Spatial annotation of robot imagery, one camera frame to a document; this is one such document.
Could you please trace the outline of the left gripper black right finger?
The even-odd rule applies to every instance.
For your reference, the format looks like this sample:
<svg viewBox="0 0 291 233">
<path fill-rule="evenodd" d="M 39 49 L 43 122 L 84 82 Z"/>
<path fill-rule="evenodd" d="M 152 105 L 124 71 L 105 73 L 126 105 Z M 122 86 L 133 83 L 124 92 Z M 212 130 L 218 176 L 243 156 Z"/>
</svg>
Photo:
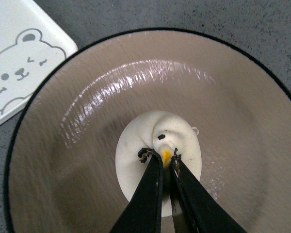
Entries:
<svg viewBox="0 0 291 233">
<path fill-rule="evenodd" d="M 177 154 L 170 163 L 170 199 L 177 233 L 244 233 L 211 197 Z"/>
</svg>

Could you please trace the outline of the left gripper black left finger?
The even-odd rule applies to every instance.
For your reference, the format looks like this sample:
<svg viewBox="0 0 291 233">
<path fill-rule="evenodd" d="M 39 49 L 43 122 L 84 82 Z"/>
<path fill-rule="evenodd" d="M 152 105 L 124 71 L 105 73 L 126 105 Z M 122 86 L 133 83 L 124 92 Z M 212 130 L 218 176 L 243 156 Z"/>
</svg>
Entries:
<svg viewBox="0 0 291 233">
<path fill-rule="evenodd" d="M 160 233 L 162 220 L 163 163 L 153 149 L 138 152 L 141 163 L 147 159 L 146 170 L 112 233 Z"/>
</svg>

